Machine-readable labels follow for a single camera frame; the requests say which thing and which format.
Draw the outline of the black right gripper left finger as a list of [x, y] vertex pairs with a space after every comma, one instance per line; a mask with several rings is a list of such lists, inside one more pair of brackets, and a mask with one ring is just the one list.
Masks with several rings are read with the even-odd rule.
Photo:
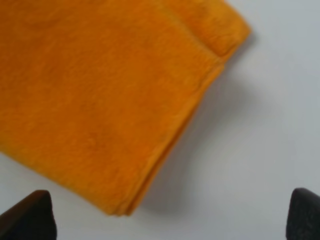
[[57, 225], [52, 198], [36, 190], [0, 215], [2, 240], [56, 240]]

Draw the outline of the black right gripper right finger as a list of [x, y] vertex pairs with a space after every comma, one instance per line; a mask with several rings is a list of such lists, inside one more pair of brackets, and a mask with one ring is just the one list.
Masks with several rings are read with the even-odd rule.
[[293, 190], [289, 203], [287, 240], [320, 239], [320, 196], [306, 188]]

